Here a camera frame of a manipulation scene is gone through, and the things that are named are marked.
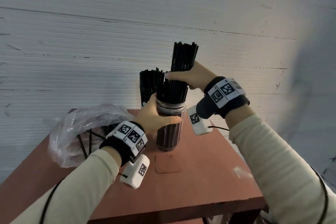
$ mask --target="sleeve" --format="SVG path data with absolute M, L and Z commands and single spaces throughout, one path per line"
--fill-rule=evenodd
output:
M 118 171 L 118 165 L 110 154 L 96 150 L 57 187 L 44 224 L 87 223 L 106 190 L 115 181 Z M 39 223 L 51 190 L 28 207 L 12 224 Z
M 276 220 L 317 224 L 324 192 L 311 167 L 257 115 L 235 125 L 229 139 L 238 146 Z M 336 223 L 336 195 L 327 187 L 324 224 Z

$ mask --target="clear plastic container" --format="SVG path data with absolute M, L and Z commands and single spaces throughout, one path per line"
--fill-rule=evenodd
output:
M 183 121 L 186 115 L 186 105 L 185 103 L 166 104 L 157 100 L 156 110 L 160 116 L 180 116 L 182 118 L 181 123 L 171 124 L 157 131 L 156 146 L 162 151 L 174 150 L 180 140 Z

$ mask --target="brown table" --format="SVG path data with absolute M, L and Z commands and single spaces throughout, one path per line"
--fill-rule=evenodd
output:
M 144 154 L 150 159 L 150 166 L 141 186 L 134 190 L 117 179 L 95 209 L 90 223 L 170 223 L 228 213 L 235 213 L 231 223 L 253 223 L 265 206 L 254 180 L 247 176 L 239 178 L 233 171 L 240 167 L 250 172 L 216 128 L 209 134 L 195 136 L 190 122 L 185 120 L 174 151 L 159 152 L 153 141 L 146 146 Z M 73 171 L 54 163 L 47 148 L 48 137 L 0 186 L 0 223 L 10 223 Z M 169 158 L 174 160 L 174 170 L 156 170 L 162 169 L 162 163 L 156 160 Z

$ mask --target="plastic bag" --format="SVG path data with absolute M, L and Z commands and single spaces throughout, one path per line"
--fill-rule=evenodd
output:
M 85 150 L 89 153 L 89 129 L 98 135 L 106 136 L 101 126 L 134 120 L 125 108 L 113 104 L 101 104 L 92 108 L 78 108 L 68 113 L 49 136 L 48 152 L 60 167 L 78 167 L 85 156 L 78 136 L 82 138 Z M 103 139 L 92 135 L 92 152 L 99 149 Z

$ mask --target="human hand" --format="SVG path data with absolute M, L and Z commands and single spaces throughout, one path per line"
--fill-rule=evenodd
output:
M 148 103 L 140 110 L 135 122 L 139 123 L 146 134 L 153 134 L 161 127 L 180 123 L 182 121 L 179 116 L 162 117 L 156 110 L 156 93 L 154 93 Z
M 204 92 L 205 87 L 216 78 L 217 75 L 195 61 L 194 66 L 189 71 L 168 72 L 165 74 L 165 77 L 168 80 L 186 82 L 189 84 L 191 90 L 200 88 L 201 91 Z

